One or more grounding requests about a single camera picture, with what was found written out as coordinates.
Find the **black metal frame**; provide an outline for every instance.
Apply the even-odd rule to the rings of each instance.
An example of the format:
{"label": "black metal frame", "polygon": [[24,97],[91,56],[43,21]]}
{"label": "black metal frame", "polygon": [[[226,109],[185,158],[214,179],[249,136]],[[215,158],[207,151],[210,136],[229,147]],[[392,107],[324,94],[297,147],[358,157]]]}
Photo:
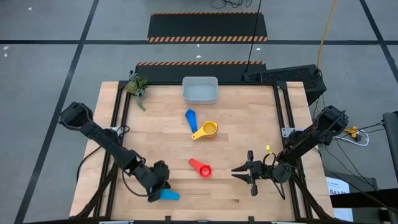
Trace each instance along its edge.
{"label": "black metal frame", "polygon": [[[113,110],[113,115],[112,115],[112,120],[111,120],[111,126],[116,125],[117,117],[118,117],[118,112],[119,112],[119,107],[120,107],[120,101],[121,101],[121,95],[124,90],[124,87],[126,86],[127,81],[119,81],[118,85],[118,92],[116,93],[116,100],[114,104],[114,110]],[[148,82],[148,85],[181,85],[182,82]],[[283,94],[284,94],[284,101],[286,104],[286,110],[287,110],[287,118],[289,120],[289,126],[291,128],[294,128],[294,119],[293,119],[293,114],[292,114],[292,108],[290,106],[290,99],[289,99],[289,94],[287,93],[287,86],[286,82],[272,82],[272,83],[261,83],[261,82],[219,82],[219,85],[264,85],[264,86],[272,86],[274,90],[274,97],[275,97],[275,105],[276,105],[276,110],[277,110],[277,115],[278,115],[278,120],[279,120],[279,130],[280,130],[280,136],[281,140],[283,142],[284,137],[282,135],[282,128],[285,127],[284,123],[284,118],[282,114],[282,107],[280,103],[280,96],[279,96],[279,87],[282,89]],[[123,115],[122,115],[122,120],[121,120],[121,126],[125,126],[127,122],[127,112],[129,110],[129,102],[130,102],[131,96],[129,94],[126,95],[126,99],[124,101],[124,107],[123,107]],[[106,174],[108,173],[108,167],[109,167],[109,160],[110,160],[110,154],[106,153],[104,156],[104,163],[102,166],[102,171],[101,171],[101,178],[100,178],[100,183],[104,181],[104,178],[106,177]],[[298,168],[298,174],[300,176],[300,179],[305,183],[305,176],[303,174],[303,167],[302,167],[302,161],[299,160],[297,164]],[[116,190],[116,180],[117,176],[111,181],[111,186],[109,188],[109,197],[108,201],[106,203],[106,212],[105,216],[110,217],[111,212],[112,212],[112,207],[113,207],[113,200],[114,200],[114,193]],[[298,202],[298,197],[297,197],[297,191],[295,188],[295,183],[293,180],[289,181],[289,187],[290,187],[290,194],[292,196],[292,206],[293,206],[293,211],[294,211],[294,217],[295,220],[301,219],[301,214],[300,214],[300,206]],[[309,205],[309,203],[306,201],[305,198],[303,198],[304,205],[305,205],[305,213],[307,215],[307,218],[312,219],[312,210]],[[93,214],[94,217],[98,217],[100,215],[100,209],[101,209],[101,203],[102,203],[102,198],[98,201],[96,207],[95,207],[95,212]],[[187,221],[171,221],[171,218],[169,216],[165,217],[165,220],[162,221],[155,221],[155,220],[143,220],[143,221],[135,221],[136,223],[186,223]],[[208,223],[247,223],[244,221],[233,221],[233,222],[224,222],[224,221],[209,221]],[[248,217],[248,223],[270,223],[270,222],[259,222],[259,221],[254,221],[254,217]]]}

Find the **wooden tabletop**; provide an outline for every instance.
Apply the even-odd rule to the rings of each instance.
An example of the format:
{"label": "wooden tabletop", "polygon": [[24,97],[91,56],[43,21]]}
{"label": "wooden tabletop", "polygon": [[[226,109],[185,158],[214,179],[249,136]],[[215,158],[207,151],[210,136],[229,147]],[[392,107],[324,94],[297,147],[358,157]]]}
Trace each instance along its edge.
{"label": "wooden tabletop", "polygon": [[[108,127],[111,122],[117,86],[117,82],[104,82],[101,86],[94,121],[102,127]],[[302,83],[288,83],[288,92],[295,125],[306,128],[312,120]],[[288,124],[281,91],[280,99],[285,124]],[[131,130],[125,135],[123,146],[145,157],[148,166],[164,160],[170,169],[169,183],[172,190],[180,194],[180,200],[149,203],[145,197],[136,197],[125,188],[119,172],[112,219],[164,220],[166,215],[171,215],[172,220],[245,221],[248,216],[254,216],[256,221],[294,220],[288,183],[284,184],[285,200],[270,180],[257,181],[259,193],[252,197],[250,185],[231,177],[231,169],[244,164],[248,150],[253,150],[255,160],[267,154],[267,145],[274,153],[282,150],[271,86],[219,86],[218,101],[213,105],[186,105],[181,86],[150,86],[143,104],[145,112],[131,98],[127,117]],[[198,128],[205,121],[218,123],[215,138],[192,141],[192,132],[184,116],[188,108],[195,110]],[[85,155],[97,147],[89,140]],[[81,168],[70,215],[77,214],[97,189],[103,157],[104,150],[100,150]],[[188,164],[189,158],[209,164],[212,178],[202,179]],[[333,216],[319,153],[311,150],[302,160],[309,191]],[[127,184],[136,192],[145,193],[135,178],[127,178]],[[102,210],[107,197],[106,192]],[[302,203],[299,190],[298,197]],[[300,208],[304,217],[304,206]]]}

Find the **concrete floor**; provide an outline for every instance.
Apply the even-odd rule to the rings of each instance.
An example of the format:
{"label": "concrete floor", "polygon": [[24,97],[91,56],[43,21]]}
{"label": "concrete floor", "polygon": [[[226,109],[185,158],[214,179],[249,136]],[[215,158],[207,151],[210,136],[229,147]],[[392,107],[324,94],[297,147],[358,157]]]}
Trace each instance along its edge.
{"label": "concrete floor", "polygon": [[[79,40],[93,1],[0,1],[2,223],[16,219],[79,43],[10,44],[8,40]],[[287,40],[290,44],[255,45],[252,60],[266,61],[269,69],[316,63],[318,46],[294,40],[320,40],[332,2],[264,0],[261,11],[269,39]],[[366,3],[384,40],[398,40],[398,2]],[[258,4],[258,0],[253,0],[249,8],[226,6],[221,11],[256,11]],[[210,0],[99,0],[86,39],[145,40],[150,13],[194,11],[216,9],[211,8]],[[377,40],[359,0],[338,1],[326,39]],[[387,49],[398,60],[398,45],[388,45]],[[85,45],[75,72],[70,73],[74,76],[64,105],[81,101],[94,108],[101,82],[127,79],[128,71],[137,62],[247,60],[249,50],[249,45],[241,44]],[[350,125],[368,126],[379,122],[383,113],[398,110],[397,80],[380,45],[366,41],[326,45],[320,68],[328,88],[326,104],[346,110]],[[385,133],[370,135],[368,147],[345,142],[341,146],[362,175],[375,177],[382,189],[397,187]],[[25,222],[68,217],[85,144],[81,134],[56,127]],[[353,170],[336,145],[328,148]],[[321,152],[327,168],[347,173],[324,149]]]}

